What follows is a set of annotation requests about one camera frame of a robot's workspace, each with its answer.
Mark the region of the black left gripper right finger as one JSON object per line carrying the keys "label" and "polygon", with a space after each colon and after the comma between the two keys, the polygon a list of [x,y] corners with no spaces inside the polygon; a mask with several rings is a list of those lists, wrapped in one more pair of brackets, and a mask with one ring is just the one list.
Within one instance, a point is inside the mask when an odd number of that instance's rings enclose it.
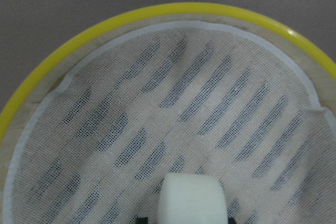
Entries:
{"label": "black left gripper right finger", "polygon": [[228,218],[228,224],[236,224],[236,221],[233,217]]}

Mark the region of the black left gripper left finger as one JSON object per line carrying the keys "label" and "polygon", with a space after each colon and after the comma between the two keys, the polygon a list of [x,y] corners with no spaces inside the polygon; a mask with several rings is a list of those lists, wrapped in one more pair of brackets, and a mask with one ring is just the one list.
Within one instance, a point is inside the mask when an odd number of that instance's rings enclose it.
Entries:
{"label": "black left gripper left finger", "polygon": [[149,219],[148,217],[138,217],[138,224],[148,224]]}

